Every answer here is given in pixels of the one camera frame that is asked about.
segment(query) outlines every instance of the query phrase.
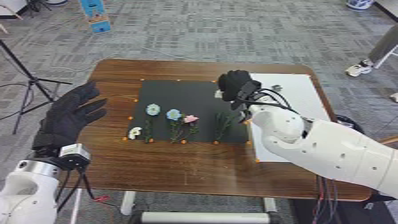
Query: black mat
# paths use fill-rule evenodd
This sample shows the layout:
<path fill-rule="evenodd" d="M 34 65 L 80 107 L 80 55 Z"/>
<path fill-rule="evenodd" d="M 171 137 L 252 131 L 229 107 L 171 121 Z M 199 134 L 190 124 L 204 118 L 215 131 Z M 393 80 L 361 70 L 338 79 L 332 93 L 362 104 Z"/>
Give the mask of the black mat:
<path fill-rule="evenodd" d="M 146 115 L 146 107 L 155 103 L 162 108 L 160 115 L 153 119 L 155 141 L 171 139 L 165 113 L 171 109 L 178 109 L 183 114 L 199 117 L 199 133 L 188 137 L 188 141 L 213 142 L 217 113 L 224 112 L 226 114 L 238 115 L 238 111 L 231 111 L 229 103 L 215 99 L 215 91 L 217 84 L 211 82 L 144 81 L 128 130 L 133 127 L 144 128 L 146 118 L 149 117 L 149 115 Z M 220 142 L 243 143 L 245 141 L 247 127 L 238 123 L 236 118 Z"/>

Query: chair leg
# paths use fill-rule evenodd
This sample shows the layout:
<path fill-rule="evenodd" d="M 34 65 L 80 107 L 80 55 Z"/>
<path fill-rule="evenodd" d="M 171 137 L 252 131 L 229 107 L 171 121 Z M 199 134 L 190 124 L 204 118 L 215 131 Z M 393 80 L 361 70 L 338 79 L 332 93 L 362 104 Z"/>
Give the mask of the chair leg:
<path fill-rule="evenodd" d="M 9 31 L 5 30 L 2 23 L 0 23 L 0 29 L 2 29 L 4 33 L 9 34 Z"/>
<path fill-rule="evenodd" d="M 4 7 L 4 8 L 9 10 L 11 14 L 16 16 L 16 18 L 18 18 L 20 20 L 23 20 L 21 16 L 16 14 L 16 12 L 14 12 L 14 10 L 9 8 L 9 6 L 7 6 L 7 5 L 0 5 L 0 7 Z"/>

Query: blue object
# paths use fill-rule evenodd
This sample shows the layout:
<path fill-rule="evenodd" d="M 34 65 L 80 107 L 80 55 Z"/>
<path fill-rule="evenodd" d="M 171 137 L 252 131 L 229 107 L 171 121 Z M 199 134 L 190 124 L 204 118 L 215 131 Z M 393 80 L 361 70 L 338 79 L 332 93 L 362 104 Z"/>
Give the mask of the blue object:
<path fill-rule="evenodd" d="M 167 115 L 167 119 L 174 120 L 174 121 L 178 121 L 178 119 L 183 116 L 181 113 L 179 113 L 179 110 L 176 110 L 176 109 L 171 109 L 165 115 Z"/>
<path fill-rule="evenodd" d="M 373 5 L 375 0 L 347 0 L 348 8 L 355 10 L 364 10 Z"/>
<path fill-rule="evenodd" d="M 110 31 L 108 15 L 105 13 L 103 0 L 80 0 L 85 17 L 94 33 Z"/>

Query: white flower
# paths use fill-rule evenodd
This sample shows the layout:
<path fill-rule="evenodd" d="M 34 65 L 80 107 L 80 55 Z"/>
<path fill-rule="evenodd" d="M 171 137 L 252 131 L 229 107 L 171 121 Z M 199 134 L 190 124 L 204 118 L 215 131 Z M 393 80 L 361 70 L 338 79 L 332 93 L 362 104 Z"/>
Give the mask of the white flower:
<path fill-rule="evenodd" d="M 128 132 L 128 138 L 133 140 L 135 137 L 140 135 L 140 130 L 142 128 L 140 127 L 135 127 L 130 132 Z"/>
<path fill-rule="evenodd" d="M 160 113 L 160 106 L 153 103 L 146 107 L 146 113 L 149 116 L 156 116 Z"/>

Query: pink flower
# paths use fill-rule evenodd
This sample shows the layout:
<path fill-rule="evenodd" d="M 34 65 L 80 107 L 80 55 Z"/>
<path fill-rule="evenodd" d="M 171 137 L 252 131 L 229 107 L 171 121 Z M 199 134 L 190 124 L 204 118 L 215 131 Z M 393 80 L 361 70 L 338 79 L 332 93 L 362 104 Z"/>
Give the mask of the pink flower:
<path fill-rule="evenodd" d="M 194 115 L 188 115 L 185 118 L 183 118 L 183 122 L 185 123 L 192 123 L 199 120 L 199 117 L 195 117 Z"/>

